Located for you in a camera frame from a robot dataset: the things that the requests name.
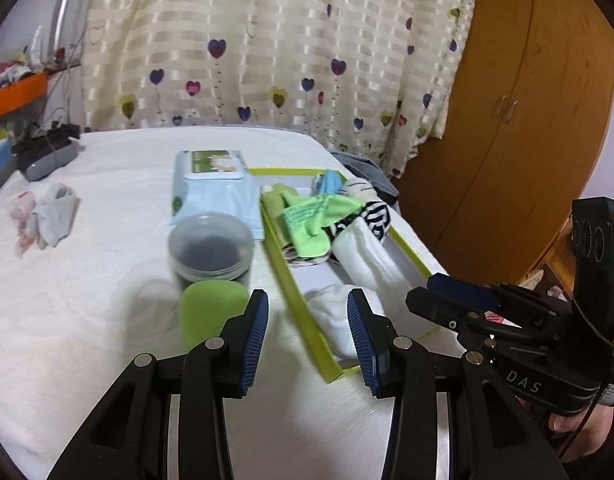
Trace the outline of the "black grey VR headset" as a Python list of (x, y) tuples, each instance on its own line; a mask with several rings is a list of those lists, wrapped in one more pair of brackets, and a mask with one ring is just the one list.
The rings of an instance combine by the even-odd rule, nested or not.
[(17, 169), (29, 182), (46, 178), (77, 158), (80, 134), (81, 127), (73, 124), (54, 124), (35, 136), (24, 133), (12, 145)]

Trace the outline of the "wooden wardrobe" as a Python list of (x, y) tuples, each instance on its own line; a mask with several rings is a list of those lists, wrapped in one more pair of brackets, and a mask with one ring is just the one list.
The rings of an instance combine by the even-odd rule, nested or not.
[(448, 273), (519, 282), (567, 221), (614, 99), (614, 31), (593, 0), (476, 0), (444, 136), (397, 185)]

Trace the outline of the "heart pattern curtain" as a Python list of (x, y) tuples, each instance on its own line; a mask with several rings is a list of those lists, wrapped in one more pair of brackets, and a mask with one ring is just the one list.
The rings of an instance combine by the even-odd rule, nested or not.
[(397, 177), (441, 138), (475, 0), (90, 0), (94, 130), (305, 133)]

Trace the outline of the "green lidded jar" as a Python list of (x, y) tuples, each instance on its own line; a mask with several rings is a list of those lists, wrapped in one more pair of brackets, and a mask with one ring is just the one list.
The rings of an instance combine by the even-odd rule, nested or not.
[(244, 312), (248, 300), (248, 289), (234, 281), (203, 281), (188, 286), (179, 302), (179, 325), (185, 350), (218, 337), (229, 318)]

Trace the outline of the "red clear plastic packet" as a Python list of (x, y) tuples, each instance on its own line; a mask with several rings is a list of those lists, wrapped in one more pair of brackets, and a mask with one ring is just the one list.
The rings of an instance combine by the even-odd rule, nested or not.
[(26, 191), (17, 195), (8, 208), (8, 214), (16, 225), (15, 255), (19, 259), (38, 240), (38, 219), (34, 212), (36, 205), (34, 193)]

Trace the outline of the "blue face mask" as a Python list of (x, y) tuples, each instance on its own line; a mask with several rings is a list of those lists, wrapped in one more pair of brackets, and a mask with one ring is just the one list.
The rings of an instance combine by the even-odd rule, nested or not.
[(327, 169), (313, 178), (311, 188), (314, 195), (338, 194), (343, 184), (343, 178), (337, 171)]

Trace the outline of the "grey clothes pile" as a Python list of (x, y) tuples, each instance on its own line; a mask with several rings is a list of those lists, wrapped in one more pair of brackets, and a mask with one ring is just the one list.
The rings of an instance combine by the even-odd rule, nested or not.
[(375, 188), (378, 197), (388, 203), (389, 206), (395, 206), (398, 203), (399, 192), (395, 185), (372, 160), (342, 151), (331, 151), (331, 154), (355, 177), (368, 180)]

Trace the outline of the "grey sock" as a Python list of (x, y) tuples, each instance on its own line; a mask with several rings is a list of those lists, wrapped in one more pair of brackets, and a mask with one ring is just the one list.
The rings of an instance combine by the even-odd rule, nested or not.
[(72, 230), (79, 198), (67, 185), (53, 184), (34, 207), (38, 245), (55, 247)]

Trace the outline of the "white cloth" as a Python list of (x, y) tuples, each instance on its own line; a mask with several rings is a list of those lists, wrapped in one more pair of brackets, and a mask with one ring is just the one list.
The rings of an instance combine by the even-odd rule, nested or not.
[(335, 237), (332, 254), (354, 284), (374, 290), (383, 302), (406, 299), (410, 283), (362, 218)]

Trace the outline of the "cream bandage sock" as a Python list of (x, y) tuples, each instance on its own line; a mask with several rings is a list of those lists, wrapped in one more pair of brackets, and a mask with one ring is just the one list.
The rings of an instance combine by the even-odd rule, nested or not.
[(339, 194), (361, 200), (363, 203), (374, 203), (380, 200), (372, 183), (363, 178), (347, 180), (340, 188)]

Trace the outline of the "black white striped sock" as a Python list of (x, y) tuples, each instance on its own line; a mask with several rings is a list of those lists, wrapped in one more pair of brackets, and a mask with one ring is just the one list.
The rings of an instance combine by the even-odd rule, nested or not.
[(392, 225), (392, 216), (390, 215), (389, 208), (382, 200), (377, 202), (366, 203), (363, 208), (355, 214), (338, 220), (331, 226), (328, 226), (325, 231), (328, 233), (330, 240), (335, 240), (343, 230), (346, 230), (348, 226), (357, 218), (361, 218), (370, 232), (382, 242), (387, 236), (390, 226)]

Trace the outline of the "bright green sock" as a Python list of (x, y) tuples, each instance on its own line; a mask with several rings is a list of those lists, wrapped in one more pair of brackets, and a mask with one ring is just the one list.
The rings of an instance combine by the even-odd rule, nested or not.
[(286, 208), (282, 217), (290, 241), (300, 258), (320, 258), (331, 248), (325, 229), (362, 211), (365, 202), (339, 194), (316, 194), (311, 197), (282, 192)]

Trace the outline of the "orange tray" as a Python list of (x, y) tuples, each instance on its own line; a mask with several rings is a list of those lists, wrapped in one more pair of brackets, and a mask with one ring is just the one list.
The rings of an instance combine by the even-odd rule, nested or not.
[(0, 90), (0, 118), (46, 95), (48, 75), (38, 73)]

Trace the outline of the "clear jar dark contents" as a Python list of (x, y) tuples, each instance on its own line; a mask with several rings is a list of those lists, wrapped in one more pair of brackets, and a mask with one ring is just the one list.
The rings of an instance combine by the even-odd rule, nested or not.
[(171, 269), (183, 281), (234, 281), (249, 271), (255, 239), (242, 220), (205, 212), (179, 221), (167, 248)]

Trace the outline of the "green towel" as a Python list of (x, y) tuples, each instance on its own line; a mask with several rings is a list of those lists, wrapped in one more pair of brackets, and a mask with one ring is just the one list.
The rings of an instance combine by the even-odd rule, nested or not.
[(324, 263), (331, 255), (330, 252), (327, 252), (321, 257), (301, 257), (296, 252), (283, 216), (283, 211), (287, 208), (284, 193), (298, 196), (296, 188), (292, 188), (283, 183), (263, 185), (260, 188), (262, 206), (264, 206), (264, 210), (267, 211), (273, 232), (275, 232), (279, 240), (287, 264), (289, 266), (315, 266), (316, 264)]

